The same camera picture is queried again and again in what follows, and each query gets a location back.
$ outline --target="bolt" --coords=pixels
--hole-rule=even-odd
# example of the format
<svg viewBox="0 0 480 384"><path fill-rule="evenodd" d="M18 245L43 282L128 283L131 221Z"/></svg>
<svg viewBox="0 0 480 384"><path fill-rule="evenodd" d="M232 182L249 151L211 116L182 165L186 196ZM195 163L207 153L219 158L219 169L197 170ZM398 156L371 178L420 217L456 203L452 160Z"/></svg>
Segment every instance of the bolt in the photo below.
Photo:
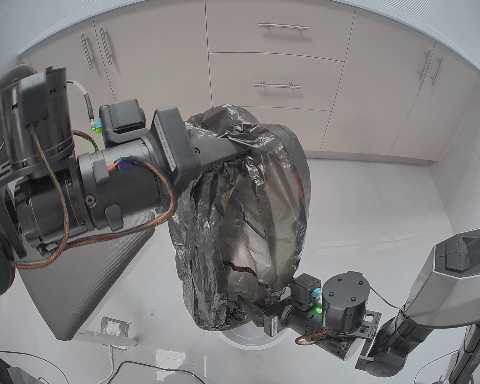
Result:
<svg viewBox="0 0 480 384"><path fill-rule="evenodd" d="M85 203L89 207L93 207L95 205L95 197L93 195L87 195L85 197Z"/></svg>

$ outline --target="tile floor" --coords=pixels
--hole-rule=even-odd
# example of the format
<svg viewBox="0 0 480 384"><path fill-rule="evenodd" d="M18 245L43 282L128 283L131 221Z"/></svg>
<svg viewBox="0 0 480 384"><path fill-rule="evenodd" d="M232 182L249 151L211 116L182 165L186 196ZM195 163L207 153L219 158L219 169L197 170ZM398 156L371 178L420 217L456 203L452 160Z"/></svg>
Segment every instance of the tile floor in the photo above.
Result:
<svg viewBox="0 0 480 384"><path fill-rule="evenodd" d="M309 160L312 203L306 244L298 273L322 281L356 270L392 303L400 305L432 246L451 236L451 227L438 191L426 167L400 164ZM100 312L134 323L130 335L139 341L123 360L156 363L156 350L185 352L183 369L194 369L209 384L287 383L413 383L417 370L430 360L457 349L464 328L436 330L408 358L403 371L379 379L353 369L357 354L338 360L323 350L293 343L295 336L267 350L242 351L217 334L197 328L183 306L181 282L167 226L155 232L155 243ZM396 311L375 295L369 308ZM91 330L100 329L97 317ZM30 300L21 279L0 297L0 349L38 354L59 365L71 384L96 383L107 375L107 347L54 338ZM1 355L50 384L62 376L46 363L25 356ZM442 374L446 359L429 365L418 381L431 383ZM159 383L153 369L125 365L113 384ZM195 383L189 376L169 374L169 383Z"/></svg>

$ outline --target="beige cabinet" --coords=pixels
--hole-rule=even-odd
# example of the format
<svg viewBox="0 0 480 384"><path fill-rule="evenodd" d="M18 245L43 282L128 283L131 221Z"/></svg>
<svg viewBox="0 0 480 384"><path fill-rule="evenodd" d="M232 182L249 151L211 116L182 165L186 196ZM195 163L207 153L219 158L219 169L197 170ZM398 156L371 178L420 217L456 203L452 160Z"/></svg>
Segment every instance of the beige cabinet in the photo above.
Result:
<svg viewBox="0 0 480 384"><path fill-rule="evenodd" d="M208 49L344 61L354 10L330 0L206 0Z"/></svg>
<svg viewBox="0 0 480 384"><path fill-rule="evenodd" d="M440 160L478 74L473 65L437 42L420 93L390 155Z"/></svg>
<svg viewBox="0 0 480 384"><path fill-rule="evenodd" d="M427 68L434 43L357 8L322 151L388 155L419 93L419 72Z"/></svg>
<svg viewBox="0 0 480 384"><path fill-rule="evenodd" d="M138 99L148 126L157 108L211 108L204 1L142 1L94 21L116 100Z"/></svg>
<svg viewBox="0 0 480 384"><path fill-rule="evenodd" d="M91 18L38 43L27 54L30 64L39 72L49 66L66 67L67 79L78 81L87 90L96 117L101 105L115 102ZM84 96L72 84L68 84L67 93L72 128L93 135L98 147L103 149L102 137L90 129ZM94 151L85 139L74 137L74 140L77 155Z"/></svg>
<svg viewBox="0 0 480 384"><path fill-rule="evenodd" d="M304 151L318 151L327 129L329 111L293 108L246 108L260 123L281 124L296 134Z"/></svg>
<svg viewBox="0 0 480 384"><path fill-rule="evenodd" d="M272 53L211 53L214 105L331 111L341 61Z"/></svg>

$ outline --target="cabinet handle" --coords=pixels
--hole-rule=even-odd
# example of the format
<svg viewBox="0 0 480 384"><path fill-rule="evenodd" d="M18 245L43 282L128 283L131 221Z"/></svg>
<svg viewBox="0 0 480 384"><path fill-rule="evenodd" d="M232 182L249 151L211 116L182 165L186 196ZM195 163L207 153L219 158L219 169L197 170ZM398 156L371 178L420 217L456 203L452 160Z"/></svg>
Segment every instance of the cabinet handle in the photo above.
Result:
<svg viewBox="0 0 480 384"><path fill-rule="evenodd" d="M100 28L100 37L102 38L103 49L105 51L105 55L107 56L107 63L108 65L112 65L112 54L110 53L107 44L107 32L104 31L103 28Z"/></svg>
<svg viewBox="0 0 480 384"><path fill-rule="evenodd" d="M444 57L440 57L439 59L437 59L438 61L438 68L437 68L437 72L435 72L435 76L430 76L432 78L432 85L435 86L435 83L437 82L437 79L438 79L438 72L440 70L440 67L442 66L442 61L444 60Z"/></svg>
<svg viewBox="0 0 480 384"><path fill-rule="evenodd" d="M93 69L93 59L90 56L90 51L88 50L87 40L88 38L85 37L84 34L82 34L82 45L84 47L85 56L87 56L88 68Z"/></svg>
<svg viewBox="0 0 480 384"><path fill-rule="evenodd" d="M428 64L428 59L430 58L430 50L428 50L428 53L425 52L425 55L427 55L427 58L425 59L425 64L423 65L423 69L421 70L421 72L419 71L419 74L420 74L420 81L423 80L423 75L425 74L425 67L427 66Z"/></svg>
<svg viewBox="0 0 480 384"><path fill-rule="evenodd" d="M292 28L292 29L301 29L303 31L308 31L308 27L302 25L291 25L291 24L270 24L268 22L258 23L259 27L274 27L274 28Z"/></svg>
<svg viewBox="0 0 480 384"><path fill-rule="evenodd" d="M266 84L263 80L261 83L255 84L256 87L265 87L265 88L292 88L292 89L300 89L299 85L294 85L292 82L288 84Z"/></svg>

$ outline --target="gray fabric panel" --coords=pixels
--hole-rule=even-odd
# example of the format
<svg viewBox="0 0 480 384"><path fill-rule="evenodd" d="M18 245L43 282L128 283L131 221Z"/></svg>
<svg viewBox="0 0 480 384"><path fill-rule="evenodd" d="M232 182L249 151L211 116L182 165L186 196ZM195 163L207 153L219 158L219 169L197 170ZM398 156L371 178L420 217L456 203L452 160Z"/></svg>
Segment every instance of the gray fabric panel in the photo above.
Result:
<svg viewBox="0 0 480 384"><path fill-rule="evenodd" d="M124 228L154 217L151 211L130 216ZM72 248L47 267L19 271L35 306L58 340L73 338L154 231ZM93 233L107 232L110 228ZM38 260L39 254L26 241L25 245L25 260Z"/></svg>

